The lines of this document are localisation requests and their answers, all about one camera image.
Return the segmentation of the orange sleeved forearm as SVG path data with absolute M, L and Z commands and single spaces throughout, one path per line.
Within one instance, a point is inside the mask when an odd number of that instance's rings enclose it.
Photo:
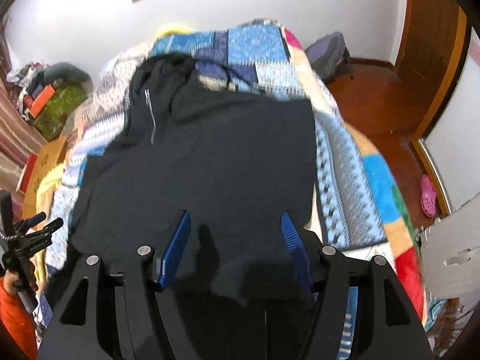
M 38 348 L 34 322 L 13 286 L 16 279 L 17 276 L 10 273 L 1 277 L 1 321 L 27 357 L 36 359 Z

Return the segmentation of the person left hand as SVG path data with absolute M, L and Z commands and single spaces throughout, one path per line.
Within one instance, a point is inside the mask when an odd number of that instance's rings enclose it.
M 32 291 L 38 291 L 36 276 L 35 276 L 35 266 L 32 262 L 28 264 L 28 277 L 29 285 Z M 19 274 L 16 271 L 7 270 L 3 277 L 3 288 L 5 291 L 12 295 L 13 297 L 17 295 L 17 290 L 15 284 L 20 280 Z

